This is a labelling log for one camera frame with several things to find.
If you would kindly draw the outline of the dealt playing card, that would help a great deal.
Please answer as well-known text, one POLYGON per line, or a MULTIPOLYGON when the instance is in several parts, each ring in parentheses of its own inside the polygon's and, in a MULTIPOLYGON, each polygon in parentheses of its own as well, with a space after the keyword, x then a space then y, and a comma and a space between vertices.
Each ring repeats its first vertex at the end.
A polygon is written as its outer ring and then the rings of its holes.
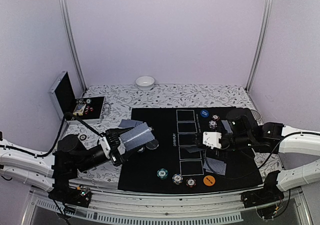
POLYGON ((227 120, 222 120, 221 122, 222 122, 222 124, 223 124, 224 129, 225 129, 228 133, 230 133, 230 132, 231 132, 231 127, 230 127, 230 125, 229 125, 229 122, 228 122, 227 120))
POLYGON ((120 124, 118 125, 119 128, 135 128, 141 125, 143 121, 139 120, 132 120, 132 119, 122 119, 120 124))
POLYGON ((209 157, 206 160, 207 162, 204 161, 203 164, 204 170, 209 173, 215 173, 222 176, 226 175, 227 164, 225 162, 209 157))

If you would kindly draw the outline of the blue small blind button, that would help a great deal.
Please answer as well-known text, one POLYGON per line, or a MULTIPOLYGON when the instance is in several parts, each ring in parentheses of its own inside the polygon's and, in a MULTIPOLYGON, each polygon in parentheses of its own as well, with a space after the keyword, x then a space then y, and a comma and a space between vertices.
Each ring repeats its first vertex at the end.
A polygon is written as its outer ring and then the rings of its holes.
POLYGON ((201 115, 203 118, 208 118, 208 117, 210 116, 210 113, 209 113, 208 110, 202 109, 202 110, 200 111, 200 115, 201 115))

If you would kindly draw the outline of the red white chips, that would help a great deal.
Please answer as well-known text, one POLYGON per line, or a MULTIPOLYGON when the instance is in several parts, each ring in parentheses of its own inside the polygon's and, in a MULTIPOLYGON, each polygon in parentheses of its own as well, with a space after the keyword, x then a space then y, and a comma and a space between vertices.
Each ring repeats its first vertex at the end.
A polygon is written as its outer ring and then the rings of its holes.
POLYGON ((217 114, 213 114, 211 116, 211 118, 212 118, 213 121, 219 121, 220 120, 220 117, 217 114))
POLYGON ((188 178, 186 181, 185 181, 185 184, 187 187, 189 188, 194 188, 196 185, 197 185, 197 181, 196 179, 194 178, 188 178))

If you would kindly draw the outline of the grey playing card deck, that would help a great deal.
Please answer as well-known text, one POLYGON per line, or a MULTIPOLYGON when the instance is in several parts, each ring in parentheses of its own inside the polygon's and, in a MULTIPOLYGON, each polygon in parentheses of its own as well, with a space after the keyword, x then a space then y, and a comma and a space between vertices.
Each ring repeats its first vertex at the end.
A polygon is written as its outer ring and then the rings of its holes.
POLYGON ((133 129, 121 134, 120 140, 122 141, 125 150, 131 151, 155 139, 152 130, 146 122, 134 127, 133 129))

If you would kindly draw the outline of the green chips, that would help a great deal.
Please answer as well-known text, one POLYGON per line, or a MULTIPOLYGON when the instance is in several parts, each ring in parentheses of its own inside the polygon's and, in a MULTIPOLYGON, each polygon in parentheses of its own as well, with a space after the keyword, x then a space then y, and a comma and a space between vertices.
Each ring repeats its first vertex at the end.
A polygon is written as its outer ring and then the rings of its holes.
POLYGON ((144 147, 142 147, 142 148, 140 148, 140 149, 138 150, 139 153, 143 153, 144 151, 145 151, 145 148, 144 148, 144 147))
POLYGON ((160 168, 160 169, 157 171, 156 175, 157 175, 157 177, 158 177, 159 179, 164 180, 164 179, 166 179, 166 178, 168 177, 169 172, 168 172, 168 170, 165 169, 165 168, 160 168))

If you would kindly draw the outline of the black dealer button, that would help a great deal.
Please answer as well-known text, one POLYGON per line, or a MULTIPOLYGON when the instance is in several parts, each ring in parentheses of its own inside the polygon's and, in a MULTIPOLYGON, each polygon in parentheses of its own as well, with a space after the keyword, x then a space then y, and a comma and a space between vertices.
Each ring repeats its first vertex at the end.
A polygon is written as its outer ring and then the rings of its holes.
POLYGON ((159 147, 159 142, 158 142, 157 139, 151 140, 151 141, 149 141, 149 142, 147 142, 147 143, 145 144, 145 147, 146 147, 148 150, 153 151, 153 150, 155 150, 155 149, 157 149, 157 148, 159 147))

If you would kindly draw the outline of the orange big blind button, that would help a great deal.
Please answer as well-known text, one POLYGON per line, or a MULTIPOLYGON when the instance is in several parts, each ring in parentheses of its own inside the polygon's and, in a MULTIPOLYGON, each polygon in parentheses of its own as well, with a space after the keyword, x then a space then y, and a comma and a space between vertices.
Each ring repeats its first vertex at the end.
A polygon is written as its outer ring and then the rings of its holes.
POLYGON ((207 187, 212 187, 216 183, 216 179, 212 175, 206 175, 203 178, 203 183, 207 187))

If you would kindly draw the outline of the blue peach poker chip stack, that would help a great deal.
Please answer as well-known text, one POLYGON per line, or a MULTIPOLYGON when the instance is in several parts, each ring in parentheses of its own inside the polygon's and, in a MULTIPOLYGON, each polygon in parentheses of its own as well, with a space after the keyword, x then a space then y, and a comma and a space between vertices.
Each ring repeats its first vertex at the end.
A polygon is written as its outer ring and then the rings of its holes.
POLYGON ((183 182, 183 176, 179 173, 176 173, 172 176, 172 182, 175 184, 175 185, 179 185, 183 182))

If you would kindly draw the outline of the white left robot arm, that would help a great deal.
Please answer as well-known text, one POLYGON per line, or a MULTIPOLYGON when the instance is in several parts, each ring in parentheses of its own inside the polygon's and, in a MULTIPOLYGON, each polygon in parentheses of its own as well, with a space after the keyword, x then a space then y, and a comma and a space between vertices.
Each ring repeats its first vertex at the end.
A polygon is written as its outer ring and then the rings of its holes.
POLYGON ((0 164, 12 166, 14 172, 24 170, 18 176, 23 182, 45 191, 54 190, 63 202, 70 202, 75 195, 68 186, 69 180, 77 178, 78 172, 84 173, 109 161, 117 167, 126 160, 128 153, 121 154, 118 147, 133 140, 132 137, 123 138, 131 131, 136 131, 136 127, 108 129, 98 134, 98 144, 90 149, 85 148, 77 135, 69 134, 55 139, 48 152, 22 148, 1 138, 0 164))

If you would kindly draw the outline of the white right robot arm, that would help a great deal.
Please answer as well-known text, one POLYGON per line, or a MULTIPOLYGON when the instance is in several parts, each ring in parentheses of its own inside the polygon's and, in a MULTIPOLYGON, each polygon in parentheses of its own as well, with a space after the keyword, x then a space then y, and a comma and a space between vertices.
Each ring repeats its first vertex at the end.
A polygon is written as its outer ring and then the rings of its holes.
MULTIPOLYGON (((229 128, 203 131, 195 136, 197 147, 207 150, 231 151, 252 148, 267 150, 272 154, 320 155, 320 133, 303 130, 277 122, 259 125, 248 108, 233 108, 226 114, 229 128)), ((317 159, 289 170, 275 171, 267 175, 264 188, 258 198, 269 203, 278 195, 292 188, 318 182, 320 161, 317 159)))

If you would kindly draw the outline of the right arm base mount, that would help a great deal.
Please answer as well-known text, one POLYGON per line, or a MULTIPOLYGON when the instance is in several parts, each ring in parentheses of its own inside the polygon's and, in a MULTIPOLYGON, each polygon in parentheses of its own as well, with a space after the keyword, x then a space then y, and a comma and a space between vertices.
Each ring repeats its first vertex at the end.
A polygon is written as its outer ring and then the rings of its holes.
POLYGON ((261 188, 245 191, 240 195, 245 208, 255 208, 259 218, 274 220, 280 215, 285 195, 277 188, 261 188))

